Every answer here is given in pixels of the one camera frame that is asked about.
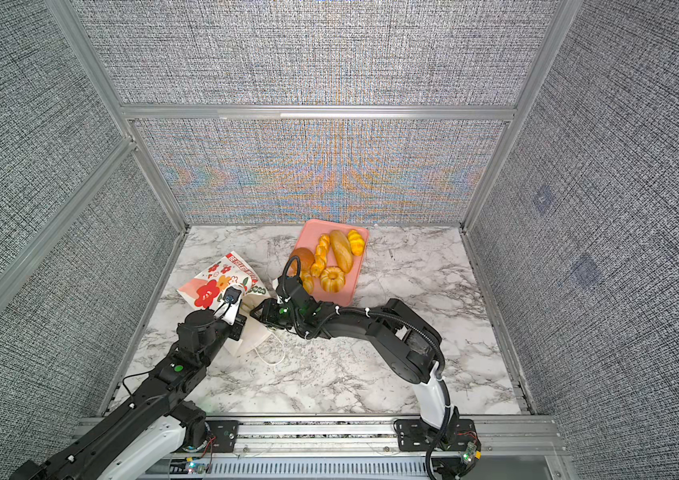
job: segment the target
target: white marble surface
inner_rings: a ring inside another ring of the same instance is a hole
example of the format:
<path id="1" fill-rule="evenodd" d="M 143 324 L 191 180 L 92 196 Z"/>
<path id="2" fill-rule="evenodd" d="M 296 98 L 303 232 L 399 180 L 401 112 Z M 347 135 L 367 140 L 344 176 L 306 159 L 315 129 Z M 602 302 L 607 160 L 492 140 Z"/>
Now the white marble surface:
<path id="1" fill-rule="evenodd" d="M 281 273 L 301 226 L 193 227 L 152 315 L 127 375 L 150 370 L 176 341 L 176 324 L 192 309 L 176 288 L 235 250 L 269 286 Z M 371 232 L 354 305 L 378 306 L 397 297 L 443 337 L 444 377 L 464 415 L 520 413 L 459 232 L 454 227 L 378 226 Z M 284 331 L 286 358 L 268 366 L 255 352 L 222 349 L 188 399 L 214 412 L 416 413 L 409 383 L 390 370 L 371 343 L 305 341 Z M 275 362 L 281 346 L 259 347 Z M 142 377 L 126 380 L 135 388 Z M 111 407 L 126 398 L 120 389 Z"/>

